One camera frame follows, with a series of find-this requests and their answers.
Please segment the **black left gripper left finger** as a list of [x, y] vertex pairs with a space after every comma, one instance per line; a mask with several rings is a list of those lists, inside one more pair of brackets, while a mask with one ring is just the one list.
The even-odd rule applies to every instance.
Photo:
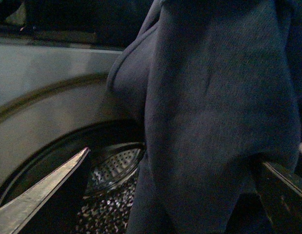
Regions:
[[68, 234], [87, 187], [90, 149], [84, 148], [0, 208], [0, 234]]

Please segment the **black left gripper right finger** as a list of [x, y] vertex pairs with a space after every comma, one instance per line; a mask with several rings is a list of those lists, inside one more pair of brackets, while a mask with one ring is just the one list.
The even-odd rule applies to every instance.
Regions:
[[277, 234], [302, 234], [302, 178], [277, 163], [254, 163], [256, 190]]

